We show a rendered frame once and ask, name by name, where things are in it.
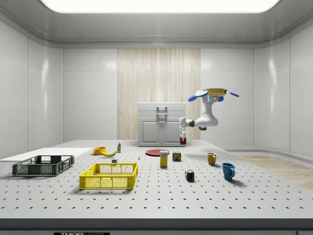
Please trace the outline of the white cabinet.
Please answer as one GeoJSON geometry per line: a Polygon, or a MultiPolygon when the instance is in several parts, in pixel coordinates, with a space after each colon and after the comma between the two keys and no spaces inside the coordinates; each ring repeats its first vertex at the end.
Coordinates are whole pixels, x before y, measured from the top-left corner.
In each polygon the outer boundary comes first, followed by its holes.
{"type": "Polygon", "coordinates": [[[180,146],[179,118],[183,116],[184,102],[139,102],[138,145],[180,146]]]}

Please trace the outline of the yellow white carton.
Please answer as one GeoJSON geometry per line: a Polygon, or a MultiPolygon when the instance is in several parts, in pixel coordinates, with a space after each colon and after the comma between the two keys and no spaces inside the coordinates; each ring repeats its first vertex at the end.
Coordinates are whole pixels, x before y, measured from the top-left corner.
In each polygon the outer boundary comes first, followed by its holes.
{"type": "Polygon", "coordinates": [[[168,151],[160,151],[160,167],[167,167],[168,162],[168,151]]]}

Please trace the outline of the red plate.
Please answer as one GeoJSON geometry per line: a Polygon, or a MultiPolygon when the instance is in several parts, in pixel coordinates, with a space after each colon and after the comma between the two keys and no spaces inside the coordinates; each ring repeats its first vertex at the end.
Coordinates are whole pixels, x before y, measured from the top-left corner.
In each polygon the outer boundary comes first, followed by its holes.
{"type": "Polygon", "coordinates": [[[166,149],[148,149],[146,150],[145,154],[152,157],[159,157],[161,151],[165,151],[167,155],[169,154],[169,150],[166,149]]]}

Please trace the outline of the drone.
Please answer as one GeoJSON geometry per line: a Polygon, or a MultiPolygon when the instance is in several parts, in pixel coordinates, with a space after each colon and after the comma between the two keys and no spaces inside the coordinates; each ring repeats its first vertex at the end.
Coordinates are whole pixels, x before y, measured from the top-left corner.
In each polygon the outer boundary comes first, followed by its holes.
{"type": "Polygon", "coordinates": [[[197,91],[194,95],[188,98],[188,101],[192,102],[198,97],[202,97],[203,102],[222,102],[224,100],[224,95],[226,94],[231,94],[233,96],[239,97],[239,95],[234,94],[226,89],[210,88],[197,91]]]}

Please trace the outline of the blue mug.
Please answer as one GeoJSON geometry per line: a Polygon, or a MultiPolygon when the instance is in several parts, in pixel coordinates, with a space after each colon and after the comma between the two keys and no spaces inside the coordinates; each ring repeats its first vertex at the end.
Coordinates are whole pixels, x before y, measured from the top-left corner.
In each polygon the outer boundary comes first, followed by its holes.
{"type": "Polygon", "coordinates": [[[235,176],[235,166],[231,163],[223,163],[222,170],[224,174],[224,179],[227,181],[232,181],[235,176]]]}

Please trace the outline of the yellow basket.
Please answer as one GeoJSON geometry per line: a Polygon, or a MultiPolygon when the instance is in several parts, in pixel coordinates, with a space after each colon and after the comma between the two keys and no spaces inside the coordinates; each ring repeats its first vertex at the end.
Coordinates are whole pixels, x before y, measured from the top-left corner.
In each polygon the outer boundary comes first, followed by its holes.
{"type": "Polygon", "coordinates": [[[133,189],[138,163],[95,163],[79,176],[80,189],[133,189]]]}

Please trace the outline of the dark grey basket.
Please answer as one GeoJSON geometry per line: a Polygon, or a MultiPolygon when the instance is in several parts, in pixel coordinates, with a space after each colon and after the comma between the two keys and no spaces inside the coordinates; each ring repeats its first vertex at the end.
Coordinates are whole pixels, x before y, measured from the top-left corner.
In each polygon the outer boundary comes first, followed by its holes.
{"type": "Polygon", "coordinates": [[[73,164],[73,155],[37,155],[13,164],[12,174],[15,176],[56,176],[73,164]]]}

